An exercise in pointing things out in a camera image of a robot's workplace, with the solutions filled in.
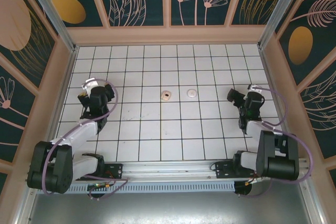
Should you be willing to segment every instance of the enclosure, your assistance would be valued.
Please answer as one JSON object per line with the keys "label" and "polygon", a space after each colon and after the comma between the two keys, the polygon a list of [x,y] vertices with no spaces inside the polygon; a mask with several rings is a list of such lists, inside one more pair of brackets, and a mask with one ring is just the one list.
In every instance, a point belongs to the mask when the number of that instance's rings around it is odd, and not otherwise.
{"label": "enclosure", "polygon": [[[336,223],[335,0],[0,0],[0,7],[3,223],[58,223],[54,208],[72,210],[62,223],[79,221],[82,209],[99,211],[102,223]],[[119,99],[80,153],[123,164],[131,185],[231,185],[208,167],[237,151],[257,151],[258,141],[241,131],[238,110],[227,100],[231,88],[246,93],[250,84],[286,98],[287,115],[279,97],[263,93],[260,116],[272,123],[286,116],[278,128],[307,144],[313,172],[299,185],[273,185],[258,200],[205,187],[146,195],[129,189],[100,208],[86,195],[46,197],[29,189],[34,146],[77,124],[83,110],[77,95],[92,77],[113,83]],[[302,175],[309,165],[303,148],[300,158]],[[176,197],[181,211],[169,207]],[[130,201],[143,207],[135,210]],[[273,212],[284,202],[286,217]],[[113,214],[110,204],[118,205]],[[246,211],[238,211],[240,204]],[[85,212],[82,222],[96,220]]]}

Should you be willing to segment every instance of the grid tile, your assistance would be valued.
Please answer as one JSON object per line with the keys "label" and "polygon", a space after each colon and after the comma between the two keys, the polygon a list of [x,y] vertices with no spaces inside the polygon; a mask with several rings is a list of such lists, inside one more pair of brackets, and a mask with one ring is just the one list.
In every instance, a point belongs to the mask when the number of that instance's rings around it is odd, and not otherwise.
{"label": "grid tile", "polygon": [[[77,124],[77,95],[89,77],[108,79],[119,94],[103,131],[81,148],[107,162],[223,159],[257,150],[258,141],[244,138],[238,109],[227,101],[231,88],[245,94],[251,83],[269,87],[256,45],[81,47],[58,135]],[[187,96],[189,89],[195,98]],[[166,102],[165,90],[172,94]],[[262,118],[278,123],[272,94],[262,94]]]}

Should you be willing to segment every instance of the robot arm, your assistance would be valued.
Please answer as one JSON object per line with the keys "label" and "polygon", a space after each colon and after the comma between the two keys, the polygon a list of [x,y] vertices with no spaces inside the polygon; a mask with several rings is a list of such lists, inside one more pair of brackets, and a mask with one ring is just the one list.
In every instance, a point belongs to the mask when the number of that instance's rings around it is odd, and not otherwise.
{"label": "robot arm", "polygon": [[296,180],[299,176],[298,143],[262,124],[259,109],[265,98],[256,88],[256,85],[250,86],[247,95],[231,89],[227,97],[238,107],[239,128],[259,141],[257,153],[238,151],[233,157],[234,164],[237,168],[252,169],[259,177]]}
{"label": "robot arm", "polygon": [[42,189],[42,172],[47,154],[59,140],[63,141],[55,148],[47,167],[48,191],[62,194],[68,190],[73,180],[87,174],[101,176],[103,173],[103,156],[84,153],[74,159],[74,154],[87,139],[97,135],[105,126],[107,117],[94,120],[109,112],[107,103],[114,98],[114,92],[110,85],[100,86],[92,79],[87,80],[83,88],[85,92],[80,94],[78,99],[84,107],[84,112],[78,125],[63,137],[36,144],[27,178],[28,187]]}

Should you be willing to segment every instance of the small round object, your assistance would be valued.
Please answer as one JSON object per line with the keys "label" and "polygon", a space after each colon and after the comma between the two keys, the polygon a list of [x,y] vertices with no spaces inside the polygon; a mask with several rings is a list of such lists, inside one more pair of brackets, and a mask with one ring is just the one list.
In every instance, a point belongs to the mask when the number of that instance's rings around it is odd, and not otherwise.
{"label": "small round object", "polygon": [[194,89],[189,89],[187,92],[188,97],[195,98],[197,96],[197,91]]}

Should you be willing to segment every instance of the white grid floor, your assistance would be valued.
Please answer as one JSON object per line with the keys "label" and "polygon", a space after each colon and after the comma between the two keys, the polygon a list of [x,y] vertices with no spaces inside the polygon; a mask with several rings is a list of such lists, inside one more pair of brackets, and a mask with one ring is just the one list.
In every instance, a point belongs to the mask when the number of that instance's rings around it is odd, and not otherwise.
{"label": "white grid floor", "polygon": [[[119,104],[82,152],[125,162],[222,159],[257,149],[257,140],[238,128],[238,109],[226,100],[231,88],[247,93],[251,83],[268,87],[256,45],[81,47],[58,136],[76,125],[82,112],[77,95],[91,77],[112,82]],[[189,98],[189,89],[198,96]],[[161,101],[165,90],[172,94],[167,102]],[[272,95],[263,95],[261,117],[279,122]]]}

